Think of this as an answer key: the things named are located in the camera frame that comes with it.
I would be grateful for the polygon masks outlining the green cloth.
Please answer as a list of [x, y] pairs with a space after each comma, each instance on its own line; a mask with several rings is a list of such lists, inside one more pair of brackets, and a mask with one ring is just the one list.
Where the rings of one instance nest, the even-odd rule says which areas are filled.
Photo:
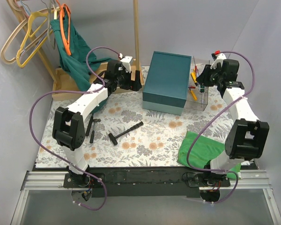
[[[196, 137], [196, 133], [187, 131], [178, 151], [177, 162], [179, 164], [189, 167], [186, 161], [186, 156]], [[200, 136], [190, 152], [189, 162], [192, 166], [203, 169], [208, 161], [216, 158], [222, 152], [224, 152], [223, 143]]]

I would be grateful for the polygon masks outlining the black rubber mallet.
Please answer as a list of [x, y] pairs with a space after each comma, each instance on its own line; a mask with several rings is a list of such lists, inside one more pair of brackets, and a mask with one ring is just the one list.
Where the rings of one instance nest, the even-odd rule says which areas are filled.
[[130, 131], [133, 131], [133, 130], [135, 130], [135, 129], [137, 129], [137, 128], [143, 126], [143, 125], [144, 125], [144, 123], [141, 121], [141, 122], [135, 124], [134, 126], [130, 127], [129, 129], [123, 131], [122, 133], [116, 135], [116, 136], [114, 136], [112, 133], [109, 133], [109, 134], [108, 134], [108, 137], [109, 137], [110, 141], [112, 142], [112, 144], [113, 144], [114, 146], [116, 146], [116, 145], [118, 144], [117, 139], [118, 139], [119, 137], [121, 137], [121, 136], [123, 136], [123, 135], [129, 133]]

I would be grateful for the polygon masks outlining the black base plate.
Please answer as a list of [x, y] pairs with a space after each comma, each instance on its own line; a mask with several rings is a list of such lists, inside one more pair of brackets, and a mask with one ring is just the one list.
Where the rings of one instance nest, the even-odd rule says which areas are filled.
[[207, 172], [189, 167], [93, 167], [94, 175], [75, 175], [68, 171], [64, 188], [91, 188], [93, 197], [186, 196], [199, 198], [199, 188], [217, 190], [230, 186], [229, 179], [212, 178]]

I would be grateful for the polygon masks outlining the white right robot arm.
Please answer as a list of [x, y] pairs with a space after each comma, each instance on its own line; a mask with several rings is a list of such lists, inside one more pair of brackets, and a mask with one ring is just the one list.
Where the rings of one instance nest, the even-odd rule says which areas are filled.
[[215, 185], [220, 180], [219, 174], [226, 174], [237, 164], [260, 158], [269, 133], [269, 124], [259, 120], [244, 96], [244, 86], [237, 81], [238, 69], [237, 60], [216, 59], [205, 65], [197, 78], [200, 85], [217, 87], [234, 121], [224, 151], [210, 161], [210, 170], [202, 175], [207, 186]]

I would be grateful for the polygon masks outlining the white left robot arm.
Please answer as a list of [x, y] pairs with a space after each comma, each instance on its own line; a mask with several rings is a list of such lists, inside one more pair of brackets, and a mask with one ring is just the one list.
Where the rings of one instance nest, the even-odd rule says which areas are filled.
[[83, 94], [66, 108], [57, 108], [54, 115], [52, 136], [64, 150], [69, 161], [69, 170], [76, 175], [74, 182], [79, 187], [90, 183], [90, 175], [85, 173], [88, 164], [84, 159], [82, 144], [85, 139], [84, 121], [86, 117], [117, 89], [139, 91], [142, 88], [140, 74], [132, 75], [132, 56], [107, 63], [103, 78], [97, 78], [91, 84], [91, 94]]

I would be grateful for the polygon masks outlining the clear plastic container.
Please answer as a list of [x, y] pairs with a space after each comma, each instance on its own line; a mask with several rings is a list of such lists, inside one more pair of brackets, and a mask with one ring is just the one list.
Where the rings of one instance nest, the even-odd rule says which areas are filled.
[[[201, 60], [201, 59], [197, 60], [195, 58], [195, 63], [197, 65], [197, 69], [198, 69], [199, 76], [200, 76], [201, 73], [204, 70], [205, 65], [209, 64], [210, 61], [208, 61], [208, 60]], [[188, 87], [189, 86], [195, 86], [194, 83], [193, 83], [193, 80], [191, 78], [191, 72], [193, 72], [193, 69], [194, 69], [194, 63], [193, 63], [193, 57], [192, 57]], [[190, 94], [189, 88], [187, 88], [187, 99], [186, 99], [186, 103], [185, 103], [184, 109], [186, 109], [186, 110], [204, 111], [206, 106], [208, 105], [208, 87], [205, 87], [204, 104], [201, 103], [200, 89], [193, 89], [193, 91], [194, 91], [195, 95], [197, 96], [198, 100], [195, 101], [193, 99], [193, 97]]]

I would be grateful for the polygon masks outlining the teal box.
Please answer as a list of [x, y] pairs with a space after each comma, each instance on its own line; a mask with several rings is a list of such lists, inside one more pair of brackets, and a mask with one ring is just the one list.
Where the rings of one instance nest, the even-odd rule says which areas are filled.
[[191, 61], [191, 56], [154, 51], [142, 108], [180, 116], [187, 100]]

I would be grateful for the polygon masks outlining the blue handle screwdriver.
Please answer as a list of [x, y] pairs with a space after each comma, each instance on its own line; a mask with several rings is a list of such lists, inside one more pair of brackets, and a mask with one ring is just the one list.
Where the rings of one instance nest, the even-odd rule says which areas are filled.
[[188, 88], [189, 89], [201, 89], [200, 87], [197, 87], [197, 86], [189, 86]]

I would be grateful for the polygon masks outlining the red clear handle screwdriver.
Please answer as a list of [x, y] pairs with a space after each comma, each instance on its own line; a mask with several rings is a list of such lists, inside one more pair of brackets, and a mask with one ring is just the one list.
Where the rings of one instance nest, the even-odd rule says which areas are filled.
[[198, 69], [197, 69], [197, 65], [195, 63], [195, 57], [193, 57], [193, 63], [194, 63], [194, 69], [193, 69], [193, 72], [192, 72], [192, 79], [193, 79], [195, 85], [197, 85], [197, 78], [199, 76], [199, 72], [198, 72]]

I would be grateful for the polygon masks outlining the small claw hammer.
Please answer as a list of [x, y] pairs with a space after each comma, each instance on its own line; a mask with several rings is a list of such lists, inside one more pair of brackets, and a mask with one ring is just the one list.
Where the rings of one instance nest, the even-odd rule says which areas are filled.
[[96, 126], [96, 123], [98, 123], [98, 122], [101, 122], [101, 119], [93, 119], [93, 122], [92, 122], [92, 132], [91, 132], [91, 135], [90, 135], [89, 143], [93, 143], [94, 142], [95, 126]]

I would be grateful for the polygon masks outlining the dark green garment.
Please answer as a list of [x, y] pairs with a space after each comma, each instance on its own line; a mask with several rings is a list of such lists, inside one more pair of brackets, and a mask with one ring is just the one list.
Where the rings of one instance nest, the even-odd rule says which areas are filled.
[[86, 56], [89, 51], [91, 51], [91, 48], [77, 32], [73, 23], [69, 22], [66, 17], [63, 20], [63, 24], [65, 36], [68, 34], [70, 35], [71, 55], [68, 55], [61, 36], [60, 21], [58, 19], [51, 20], [50, 24], [59, 50], [59, 62], [61, 68], [74, 79], [80, 91], [87, 91], [90, 88], [90, 70], [87, 67]]

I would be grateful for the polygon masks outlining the wooden rack base tray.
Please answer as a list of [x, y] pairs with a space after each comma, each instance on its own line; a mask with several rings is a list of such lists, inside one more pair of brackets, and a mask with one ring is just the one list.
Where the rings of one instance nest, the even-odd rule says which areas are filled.
[[[133, 80], [133, 81], [135, 80], [136, 66], [137, 66], [136, 59], [133, 59], [133, 61], [131, 63], [131, 69], [132, 69], [131, 80]], [[106, 70], [106, 68], [107, 68], [107, 62], [101, 63], [101, 65], [99, 66], [99, 68], [95, 72], [97, 74], [99, 74], [102, 71]], [[53, 91], [56, 91], [56, 90], [79, 91], [74, 79], [72, 79], [72, 77], [68, 73], [66, 73], [62, 68], [57, 68], [56, 74], [59, 78], [59, 82], [53, 83], [53, 89], [52, 89]], [[96, 79], [96, 77], [94, 75], [89, 76], [89, 81], [91, 83], [95, 79]], [[145, 84], [145, 79], [144, 79], [144, 76], [143, 76], [143, 73], [142, 73], [141, 70], [140, 70], [140, 82], [142, 84], [142, 88], [140, 90], [142, 90], [143, 87], [144, 87], [144, 84]], [[125, 93], [125, 92], [131, 92], [131, 90], [124, 90], [124, 89], [121, 89], [121, 88], [117, 87], [114, 94]], [[52, 98], [55, 101], [77, 99], [80, 96], [81, 96], [81, 94], [75, 94], [75, 93], [56, 93], [56, 94], [52, 94]]]

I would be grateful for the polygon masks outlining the orange handle screwdriver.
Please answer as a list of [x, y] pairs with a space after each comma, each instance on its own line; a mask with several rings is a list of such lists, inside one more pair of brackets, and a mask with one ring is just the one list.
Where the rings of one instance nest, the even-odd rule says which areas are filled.
[[197, 82], [196, 82], [196, 73], [195, 73], [195, 72], [191, 72], [191, 78], [192, 78], [193, 83], [194, 83], [195, 86], [191, 86], [191, 87], [189, 88], [190, 94], [191, 94], [191, 96], [193, 97], [193, 99], [194, 99], [195, 101], [197, 101], [198, 98], [197, 98], [197, 96], [195, 95], [195, 93], [194, 93], [194, 91], [193, 91], [193, 89], [195, 89], [195, 88], [198, 86], [198, 84], [197, 84]]

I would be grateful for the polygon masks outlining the green handle screwdriver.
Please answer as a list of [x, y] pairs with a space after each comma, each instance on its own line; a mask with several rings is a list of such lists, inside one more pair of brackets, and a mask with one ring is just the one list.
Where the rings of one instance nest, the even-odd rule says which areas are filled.
[[204, 92], [205, 92], [205, 87], [203, 85], [200, 85], [201, 103], [202, 104], [204, 104]]

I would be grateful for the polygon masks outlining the aluminium frame rail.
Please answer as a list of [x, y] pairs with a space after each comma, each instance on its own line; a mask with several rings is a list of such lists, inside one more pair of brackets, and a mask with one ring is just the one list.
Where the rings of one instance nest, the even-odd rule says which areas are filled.
[[26, 172], [11, 225], [21, 223], [29, 191], [60, 190], [63, 188], [65, 174], [62, 171]]

